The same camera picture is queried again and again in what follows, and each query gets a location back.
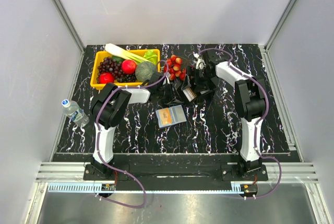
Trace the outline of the black card holder wallet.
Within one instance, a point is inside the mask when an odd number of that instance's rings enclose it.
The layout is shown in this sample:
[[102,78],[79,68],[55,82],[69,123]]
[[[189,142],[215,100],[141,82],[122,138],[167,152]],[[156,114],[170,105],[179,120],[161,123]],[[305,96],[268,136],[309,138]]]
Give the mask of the black card holder wallet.
[[176,124],[183,123],[183,122],[187,121],[184,110],[183,110],[183,107],[181,105],[175,105],[175,106],[169,107],[169,109],[170,109],[170,112],[171,112],[171,115],[172,115],[173,123],[171,125],[168,125],[168,126],[176,125]]

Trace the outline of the red apple lower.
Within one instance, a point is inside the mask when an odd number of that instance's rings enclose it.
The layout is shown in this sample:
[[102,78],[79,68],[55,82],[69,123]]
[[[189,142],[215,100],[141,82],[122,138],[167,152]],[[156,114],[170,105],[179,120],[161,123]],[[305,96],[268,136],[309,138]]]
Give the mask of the red apple lower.
[[102,73],[99,76],[99,82],[101,84],[114,83],[114,76],[111,73]]

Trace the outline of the red cherry bunch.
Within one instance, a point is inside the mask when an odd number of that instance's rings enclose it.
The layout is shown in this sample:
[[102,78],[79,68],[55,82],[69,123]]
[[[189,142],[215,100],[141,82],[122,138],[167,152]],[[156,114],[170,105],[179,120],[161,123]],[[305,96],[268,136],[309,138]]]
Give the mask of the red cherry bunch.
[[181,57],[172,55],[169,59],[167,59],[166,63],[168,64],[167,78],[170,81],[174,81],[176,79],[181,81],[185,80],[186,68]]

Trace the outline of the yellow plastic basket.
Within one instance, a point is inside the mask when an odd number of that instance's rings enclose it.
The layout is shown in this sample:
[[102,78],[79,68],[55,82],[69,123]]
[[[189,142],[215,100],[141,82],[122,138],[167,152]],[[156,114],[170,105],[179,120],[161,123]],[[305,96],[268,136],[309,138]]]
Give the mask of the yellow plastic basket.
[[[144,54],[147,52],[147,49],[140,49],[140,50],[128,50],[128,52],[131,52],[133,54],[136,54],[138,56],[143,57]],[[97,81],[97,77],[98,77],[98,66],[100,65],[100,63],[104,60],[105,57],[109,57],[112,56],[110,53],[108,53],[107,51],[98,51],[95,54],[95,59],[94,59],[94,65],[93,65],[93,69],[92,69],[92,74],[91,74],[91,80],[90,80],[90,86],[95,88],[96,90],[101,90],[104,88],[105,84],[100,84]],[[141,84],[141,82],[123,82],[123,83],[118,83],[118,82],[114,82],[117,86],[138,86]]]

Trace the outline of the black card box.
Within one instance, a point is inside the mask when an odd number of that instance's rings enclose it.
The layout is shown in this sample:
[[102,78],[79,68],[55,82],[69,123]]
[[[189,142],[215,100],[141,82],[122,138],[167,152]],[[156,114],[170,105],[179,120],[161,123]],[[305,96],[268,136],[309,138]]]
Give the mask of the black card box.
[[178,93],[185,104],[192,104],[212,99],[216,89],[217,86],[211,79],[196,83],[195,78],[186,76],[178,88]]

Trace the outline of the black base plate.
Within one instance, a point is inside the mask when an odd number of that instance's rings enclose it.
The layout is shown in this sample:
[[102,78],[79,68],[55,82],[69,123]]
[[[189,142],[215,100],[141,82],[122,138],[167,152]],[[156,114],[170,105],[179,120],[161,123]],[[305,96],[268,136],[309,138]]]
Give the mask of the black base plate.
[[115,154],[110,165],[118,171],[89,159],[84,166],[85,181],[115,181],[117,190],[134,191],[139,185],[134,175],[150,191],[222,191],[231,189],[231,182],[242,184],[267,182],[265,166],[242,173],[238,155],[228,154]]

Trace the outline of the white green leek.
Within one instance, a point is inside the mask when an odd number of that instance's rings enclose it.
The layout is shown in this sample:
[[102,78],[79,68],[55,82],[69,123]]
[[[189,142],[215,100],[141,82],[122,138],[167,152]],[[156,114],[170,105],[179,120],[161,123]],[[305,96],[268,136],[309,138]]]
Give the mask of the white green leek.
[[111,55],[123,58],[124,60],[132,60],[136,63],[142,63],[147,61],[145,58],[111,43],[106,44],[104,49]]

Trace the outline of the green lettuce leaf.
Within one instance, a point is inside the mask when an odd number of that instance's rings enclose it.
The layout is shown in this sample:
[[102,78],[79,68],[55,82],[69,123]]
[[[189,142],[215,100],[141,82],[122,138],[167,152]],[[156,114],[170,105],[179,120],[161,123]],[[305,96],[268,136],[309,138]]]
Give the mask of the green lettuce leaf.
[[158,55],[154,52],[154,50],[147,50],[143,58],[146,61],[152,62],[154,65],[157,65],[158,63]]

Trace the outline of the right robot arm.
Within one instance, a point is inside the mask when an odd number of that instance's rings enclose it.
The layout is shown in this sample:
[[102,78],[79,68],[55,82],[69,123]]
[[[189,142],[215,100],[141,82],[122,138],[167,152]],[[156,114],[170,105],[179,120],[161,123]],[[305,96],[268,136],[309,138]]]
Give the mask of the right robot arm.
[[213,94],[216,89],[212,82],[214,77],[223,79],[234,88],[235,109],[242,122],[237,173],[241,179],[249,180],[262,166],[259,149],[261,126],[269,110],[264,80],[241,71],[229,61],[200,61],[196,67],[186,68],[181,87],[186,101],[194,102]]

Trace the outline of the red apple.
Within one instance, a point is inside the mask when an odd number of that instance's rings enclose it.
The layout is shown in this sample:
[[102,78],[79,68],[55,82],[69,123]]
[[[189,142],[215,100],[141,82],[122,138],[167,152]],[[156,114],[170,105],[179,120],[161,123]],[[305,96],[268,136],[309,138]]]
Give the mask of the red apple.
[[99,76],[99,82],[101,84],[114,83],[114,76],[111,73],[102,73]]
[[124,60],[121,64],[122,71],[127,74],[131,75],[135,72],[137,64],[133,60]]

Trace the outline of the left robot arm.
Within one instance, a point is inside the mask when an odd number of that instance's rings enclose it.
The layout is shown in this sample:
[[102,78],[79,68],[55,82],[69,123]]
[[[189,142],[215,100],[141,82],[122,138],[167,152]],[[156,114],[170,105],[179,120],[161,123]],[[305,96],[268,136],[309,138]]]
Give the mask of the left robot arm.
[[110,82],[93,99],[91,119],[96,136],[91,165],[100,179],[107,180],[113,174],[113,167],[108,163],[114,157],[114,133],[128,105],[147,102],[158,102],[166,107],[183,103],[174,84],[169,82],[169,75],[158,72],[136,87],[119,87]]

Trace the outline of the plastic water bottle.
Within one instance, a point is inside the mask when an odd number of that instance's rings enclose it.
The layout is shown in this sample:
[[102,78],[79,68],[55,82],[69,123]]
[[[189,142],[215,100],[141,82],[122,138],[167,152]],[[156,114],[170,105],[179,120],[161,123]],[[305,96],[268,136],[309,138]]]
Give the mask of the plastic water bottle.
[[75,101],[64,99],[62,101],[62,111],[78,127],[85,127],[89,123],[88,116]]

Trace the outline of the aluminium frame rail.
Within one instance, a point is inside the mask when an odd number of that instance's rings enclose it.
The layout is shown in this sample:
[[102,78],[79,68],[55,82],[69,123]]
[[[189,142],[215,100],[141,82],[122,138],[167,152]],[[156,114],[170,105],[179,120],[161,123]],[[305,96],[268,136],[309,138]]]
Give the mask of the aluminium frame rail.
[[[234,163],[222,164],[149,164],[139,163],[135,166],[128,165],[130,173],[136,178],[196,178],[196,179],[227,179],[231,175]],[[258,178],[261,182],[274,183],[281,175],[281,183],[319,183],[315,168],[311,163],[282,163],[281,171],[275,163],[264,163],[265,169],[260,171]],[[81,182],[84,180],[98,181],[115,178],[113,172],[107,175],[99,175],[91,168],[86,168],[82,162],[45,162],[41,164],[37,175],[37,181],[54,182]]]

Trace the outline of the brown credit card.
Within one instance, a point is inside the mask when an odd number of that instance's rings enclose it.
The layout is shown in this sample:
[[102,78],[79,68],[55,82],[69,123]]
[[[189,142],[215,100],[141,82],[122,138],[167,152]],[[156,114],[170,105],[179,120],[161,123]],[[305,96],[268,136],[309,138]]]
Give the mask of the brown credit card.
[[172,115],[169,108],[157,110],[157,117],[160,127],[165,127],[173,123]]

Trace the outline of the purple grape bunch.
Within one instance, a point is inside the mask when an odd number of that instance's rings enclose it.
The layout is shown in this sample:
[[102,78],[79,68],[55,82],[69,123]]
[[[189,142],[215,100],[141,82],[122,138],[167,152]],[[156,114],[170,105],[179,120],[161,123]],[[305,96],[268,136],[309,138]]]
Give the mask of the purple grape bunch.
[[116,63],[111,60],[111,57],[105,57],[104,60],[98,66],[98,77],[97,81],[99,82],[99,76],[102,73],[111,73],[114,76],[114,82],[123,83],[123,82],[135,82],[136,76],[135,73],[127,75],[122,71],[122,63]]

